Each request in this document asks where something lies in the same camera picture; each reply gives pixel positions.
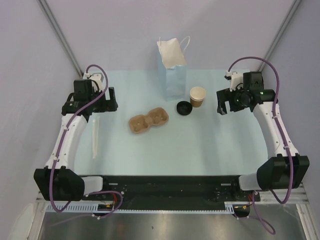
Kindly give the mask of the brown paper cup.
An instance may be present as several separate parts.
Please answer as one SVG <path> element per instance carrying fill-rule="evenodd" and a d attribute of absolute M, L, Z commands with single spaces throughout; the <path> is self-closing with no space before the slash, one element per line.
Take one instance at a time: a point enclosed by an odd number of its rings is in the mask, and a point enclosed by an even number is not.
<path fill-rule="evenodd" d="M 203 87 L 200 86 L 195 86 L 193 87 L 190 92 L 189 92 L 189 98 L 190 98 L 190 103 L 194 108 L 199 108 L 205 97 L 206 97 L 206 90 Z"/>

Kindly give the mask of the black plastic cup lid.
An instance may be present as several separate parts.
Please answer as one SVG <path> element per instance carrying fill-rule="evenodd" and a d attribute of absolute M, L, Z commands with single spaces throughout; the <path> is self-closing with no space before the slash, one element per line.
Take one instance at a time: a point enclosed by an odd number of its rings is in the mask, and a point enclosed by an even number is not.
<path fill-rule="evenodd" d="M 182 115 L 182 116 L 189 115 L 192 112 L 192 110 L 193 110 L 193 106 L 188 101 L 180 101 L 176 105 L 177 113 Z"/>

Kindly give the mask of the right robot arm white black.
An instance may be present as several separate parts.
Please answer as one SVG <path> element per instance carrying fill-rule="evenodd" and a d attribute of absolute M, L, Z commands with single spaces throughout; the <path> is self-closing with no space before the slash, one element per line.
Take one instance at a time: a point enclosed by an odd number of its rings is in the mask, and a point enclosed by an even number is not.
<path fill-rule="evenodd" d="M 261 72 L 228 71 L 226 89 L 217 91 L 217 112 L 221 115 L 249 108 L 258 121 L 267 148 L 268 160 L 255 173 L 239 177 L 230 188 L 231 196 L 242 201 L 249 191 L 298 188 L 309 166 L 307 156 L 294 147 L 280 114 L 276 93 L 264 88 Z"/>

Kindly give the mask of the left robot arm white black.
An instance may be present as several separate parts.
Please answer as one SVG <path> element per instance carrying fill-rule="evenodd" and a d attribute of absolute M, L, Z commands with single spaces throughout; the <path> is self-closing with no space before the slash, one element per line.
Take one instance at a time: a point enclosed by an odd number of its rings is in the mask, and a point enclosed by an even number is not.
<path fill-rule="evenodd" d="M 102 73 L 87 73 L 73 82 L 73 92 L 62 106 L 61 127 L 57 141 L 44 168 L 37 168 L 33 178 L 47 201 L 80 201 L 93 193 L 98 199 L 110 196 L 111 188 L 101 176 L 79 176 L 74 172 L 76 152 L 90 116 L 115 112 L 115 89 L 109 87 L 106 98 Z"/>

